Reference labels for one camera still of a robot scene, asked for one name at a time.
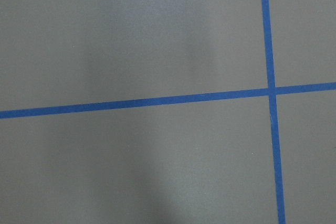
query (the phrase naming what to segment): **blue tape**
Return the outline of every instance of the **blue tape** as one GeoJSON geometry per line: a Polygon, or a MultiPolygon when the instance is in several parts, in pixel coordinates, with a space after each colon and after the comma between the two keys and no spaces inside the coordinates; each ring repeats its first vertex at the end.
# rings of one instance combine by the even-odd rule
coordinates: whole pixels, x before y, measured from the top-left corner
{"type": "Polygon", "coordinates": [[[226,100],[226,99],[247,98],[247,97],[261,97],[267,95],[268,95],[268,89],[251,89],[251,90],[227,91],[227,92],[207,93],[207,94],[179,95],[175,97],[148,98],[148,99],[137,99],[128,101],[100,102],[100,103],[54,106],[54,107],[35,108],[35,109],[9,110],[9,111],[0,111],[0,119],[98,111],[98,110],[115,110],[115,109],[155,106],[164,104],[215,101],[215,100],[226,100]]]}
{"type": "Polygon", "coordinates": [[[275,72],[274,72],[269,0],[261,0],[261,4],[262,4],[262,11],[263,11],[263,21],[262,22],[264,25],[267,82],[268,82],[268,89],[269,89],[269,112],[270,112],[270,122],[271,122],[271,136],[272,136],[273,163],[274,163],[275,186],[276,186],[277,209],[278,209],[278,222],[279,224],[285,224],[286,217],[285,217],[285,202],[284,202],[284,191],[283,191],[284,187],[282,184],[278,110],[277,110],[277,97],[276,97],[276,85],[275,85],[275,72]]]}
{"type": "Polygon", "coordinates": [[[325,90],[336,90],[336,82],[308,84],[290,87],[278,87],[276,88],[276,94],[293,94],[293,93],[305,93],[325,90]]]}

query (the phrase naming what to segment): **floor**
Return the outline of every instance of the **floor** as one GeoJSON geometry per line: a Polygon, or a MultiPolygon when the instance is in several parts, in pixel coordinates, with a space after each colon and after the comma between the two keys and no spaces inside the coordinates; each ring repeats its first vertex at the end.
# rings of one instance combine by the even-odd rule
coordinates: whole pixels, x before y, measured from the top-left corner
{"type": "Polygon", "coordinates": [[[336,222],[335,0],[1,0],[0,222],[336,222]]]}

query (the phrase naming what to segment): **horizontal blue tape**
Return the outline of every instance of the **horizontal blue tape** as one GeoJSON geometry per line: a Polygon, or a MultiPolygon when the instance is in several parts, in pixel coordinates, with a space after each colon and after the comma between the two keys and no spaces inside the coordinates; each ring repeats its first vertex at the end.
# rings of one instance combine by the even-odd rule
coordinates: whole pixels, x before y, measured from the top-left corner
{"type": "Polygon", "coordinates": [[[54,106],[54,107],[35,108],[35,109],[9,110],[9,111],[0,111],[0,119],[98,111],[98,110],[115,110],[115,109],[135,108],[144,106],[215,101],[215,100],[226,100],[235,98],[262,97],[266,95],[268,95],[268,89],[251,89],[251,90],[227,91],[227,92],[207,93],[207,94],[179,95],[175,97],[148,98],[138,100],[127,100],[127,101],[54,106]]]}
{"type": "Polygon", "coordinates": [[[276,94],[294,94],[314,91],[336,90],[336,82],[277,87],[276,94]]]}

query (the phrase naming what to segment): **gray surface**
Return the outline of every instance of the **gray surface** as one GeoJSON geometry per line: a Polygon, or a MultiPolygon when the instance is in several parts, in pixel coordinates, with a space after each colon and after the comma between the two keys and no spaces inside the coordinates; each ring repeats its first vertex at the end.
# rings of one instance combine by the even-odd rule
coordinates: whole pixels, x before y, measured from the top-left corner
{"type": "Polygon", "coordinates": [[[6,224],[277,222],[268,99],[0,120],[6,224]]]}
{"type": "Polygon", "coordinates": [[[336,1],[270,0],[277,86],[336,81],[336,1]]]}
{"type": "Polygon", "coordinates": [[[0,110],[264,88],[260,0],[1,0],[0,110]]]}
{"type": "Polygon", "coordinates": [[[336,223],[336,91],[278,97],[287,224],[336,223]]]}

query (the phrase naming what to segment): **painter's tape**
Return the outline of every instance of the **painter's tape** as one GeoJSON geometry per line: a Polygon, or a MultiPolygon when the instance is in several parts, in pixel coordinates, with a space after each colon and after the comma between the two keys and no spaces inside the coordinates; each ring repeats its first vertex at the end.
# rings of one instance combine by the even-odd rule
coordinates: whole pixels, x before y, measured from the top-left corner
{"type": "Polygon", "coordinates": [[[115,110],[115,109],[136,108],[144,106],[216,101],[216,100],[247,98],[247,97],[262,97],[266,95],[268,95],[268,89],[251,89],[251,90],[227,91],[227,92],[206,93],[206,94],[179,95],[175,97],[160,97],[160,98],[148,98],[148,99],[127,100],[127,101],[54,106],[54,107],[35,108],[35,109],[9,110],[9,111],[0,111],[0,119],[98,111],[98,110],[115,110]]]}
{"type": "Polygon", "coordinates": [[[325,90],[336,90],[336,82],[298,85],[290,87],[278,87],[276,88],[276,94],[294,94],[294,93],[316,92],[325,90]]]}
{"type": "Polygon", "coordinates": [[[276,97],[269,0],[261,0],[261,5],[263,11],[262,23],[264,25],[267,82],[269,89],[269,112],[271,120],[271,136],[272,136],[273,163],[274,163],[275,187],[276,187],[277,209],[278,209],[278,222],[279,224],[285,224],[286,217],[285,217],[285,202],[283,191],[284,187],[282,184],[281,153],[280,153],[277,97],[276,97]]]}

